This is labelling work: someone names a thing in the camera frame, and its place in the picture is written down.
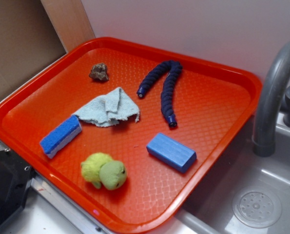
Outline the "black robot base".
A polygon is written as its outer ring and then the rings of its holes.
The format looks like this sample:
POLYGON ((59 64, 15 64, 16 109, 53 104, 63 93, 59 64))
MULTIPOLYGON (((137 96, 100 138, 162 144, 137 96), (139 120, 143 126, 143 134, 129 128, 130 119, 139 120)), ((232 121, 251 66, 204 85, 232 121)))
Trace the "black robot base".
POLYGON ((33 175, 15 151, 0 151, 0 229, 24 210, 33 175))

